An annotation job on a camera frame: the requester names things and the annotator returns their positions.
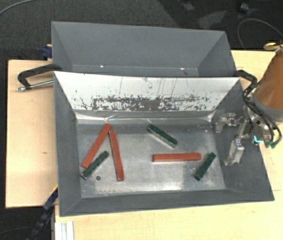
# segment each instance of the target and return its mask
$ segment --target wooden table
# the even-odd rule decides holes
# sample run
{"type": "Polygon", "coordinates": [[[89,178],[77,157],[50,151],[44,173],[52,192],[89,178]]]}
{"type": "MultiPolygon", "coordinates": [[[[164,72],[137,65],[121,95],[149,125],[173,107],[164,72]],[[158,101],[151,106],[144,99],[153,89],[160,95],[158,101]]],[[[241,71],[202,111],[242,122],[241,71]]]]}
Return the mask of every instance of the wooden table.
{"type": "MultiPolygon", "coordinates": [[[[274,56],[267,51],[232,51],[237,68],[261,79],[274,56]]],[[[7,90],[6,207],[42,206],[57,184],[53,86],[17,92],[19,72],[51,61],[10,60],[7,90]]],[[[51,79],[51,73],[31,79],[51,79]]],[[[59,217],[74,222],[76,240],[283,239],[283,140],[260,146],[275,201],[180,209],[59,217]]]]}

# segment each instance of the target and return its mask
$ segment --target orange object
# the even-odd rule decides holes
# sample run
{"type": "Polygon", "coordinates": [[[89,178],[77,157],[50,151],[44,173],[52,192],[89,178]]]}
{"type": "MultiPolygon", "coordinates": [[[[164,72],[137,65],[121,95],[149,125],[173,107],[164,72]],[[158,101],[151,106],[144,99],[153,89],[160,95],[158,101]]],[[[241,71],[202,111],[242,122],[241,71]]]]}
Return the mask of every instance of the orange object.
{"type": "Polygon", "coordinates": [[[202,159],[201,153],[173,153],[153,154],[153,162],[176,162],[176,161],[198,161],[202,159]]]}
{"type": "Polygon", "coordinates": [[[98,135],[96,141],[92,145],[91,149],[89,150],[88,154],[86,155],[85,159],[81,163],[81,167],[87,169],[88,166],[90,166],[91,162],[94,159],[94,156],[96,155],[97,151],[101,147],[104,139],[106,138],[108,132],[111,129],[111,125],[109,123],[106,123],[103,128],[101,129],[100,134],[98,135]]]}
{"type": "Polygon", "coordinates": [[[115,164],[117,181],[121,182],[125,179],[125,176],[124,176],[124,169],[123,169],[120,149],[119,149],[118,141],[117,141],[117,135],[114,130],[109,131],[109,138],[110,138],[110,145],[111,145],[111,150],[112,150],[112,155],[113,155],[113,161],[115,164]]]}
{"type": "Polygon", "coordinates": [[[283,110],[283,49],[271,60],[255,95],[262,105],[274,110],[283,110]]]}

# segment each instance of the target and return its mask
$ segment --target dark carpet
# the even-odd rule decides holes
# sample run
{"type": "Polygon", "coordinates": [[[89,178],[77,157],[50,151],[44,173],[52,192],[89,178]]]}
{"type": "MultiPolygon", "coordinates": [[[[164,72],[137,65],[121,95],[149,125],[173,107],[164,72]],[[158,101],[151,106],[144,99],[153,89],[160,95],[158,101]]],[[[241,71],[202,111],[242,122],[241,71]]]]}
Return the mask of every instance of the dark carpet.
{"type": "MultiPolygon", "coordinates": [[[[0,11],[22,0],[0,0],[0,11]]],[[[23,4],[0,16],[0,239],[25,239],[41,208],[5,209],[6,60],[43,60],[51,43],[51,21],[157,26],[225,31],[232,49],[261,50],[283,40],[283,0],[251,0],[248,14],[240,0],[45,0],[23,4]]],[[[41,239],[49,239],[49,228],[41,239]]]]}

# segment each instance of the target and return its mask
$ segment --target wooden stick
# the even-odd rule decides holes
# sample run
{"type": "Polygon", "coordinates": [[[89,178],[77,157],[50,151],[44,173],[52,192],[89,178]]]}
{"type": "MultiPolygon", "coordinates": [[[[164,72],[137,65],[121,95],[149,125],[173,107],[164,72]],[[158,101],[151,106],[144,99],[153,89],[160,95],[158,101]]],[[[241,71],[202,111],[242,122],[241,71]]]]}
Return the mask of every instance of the wooden stick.
{"type": "Polygon", "coordinates": [[[90,166],[91,162],[94,159],[94,156],[96,155],[97,151],[101,147],[101,145],[102,145],[104,139],[106,138],[108,132],[110,131],[111,127],[112,126],[109,123],[106,123],[103,126],[103,128],[101,129],[100,134],[98,135],[98,137],[96,139],[96,141],[94,142],[94,144],[92,145],[91,149],[87,153],[85,159],[82,161],[81,167],[87,169],[88,166],[90,166]]]}
{"type": "Polygon", "coordinates": [[[153,154],[153,162],[176,162],[176,161],[198,161],[202,159],[200,153],[169,153],[153,154]]]}
{"type": "Polygon", "coordinates": [[[112,149],[113,161],[115,164],[117,181],[121,182],[125,179],[125,176],[117,136],[114,130],[109,131],[109,139],[112,149]]]}

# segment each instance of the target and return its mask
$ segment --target red stick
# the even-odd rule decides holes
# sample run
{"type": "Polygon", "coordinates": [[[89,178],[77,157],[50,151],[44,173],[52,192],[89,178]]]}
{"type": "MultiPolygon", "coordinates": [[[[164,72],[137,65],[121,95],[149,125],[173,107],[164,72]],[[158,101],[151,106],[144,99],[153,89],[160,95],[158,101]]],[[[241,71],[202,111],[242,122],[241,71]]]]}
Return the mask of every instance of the red stick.
{"type": "Polygon", "coordinates": [[[202,159],[201,153],[175,153],[153,154],[153,162],[198,161],[202,159]]]}
{"type": "Polygon", "coordinates": [[[118,146],[117,136],[114,130],[109,131],[109,139],[110,139],[110,145],[112,149],[113,161],[115,164],[117,181],[121,182],[125,179],[125,176],[124,176],[124,169],[123,169],[120,149],[118,146]]]}
{"type": "Polygon", "coordinates": [[[106,123],[103,126],[103,128],[101,129],[100,134],[98,135],[98,137],[96,139],[96,141],[94,142],[94,144],[92,145],[91,149],[87,153],[85,159],[82,161],[81,167],[87,169],[88,166],[90,166],[91,162],[94,159],[94,156],[96,155],[97,151],[101,147],[101,145],[102,145],[104,139],[106,138],[108,132],[110,131],[111,127],[112,126],[109,123],[106,123]]]}

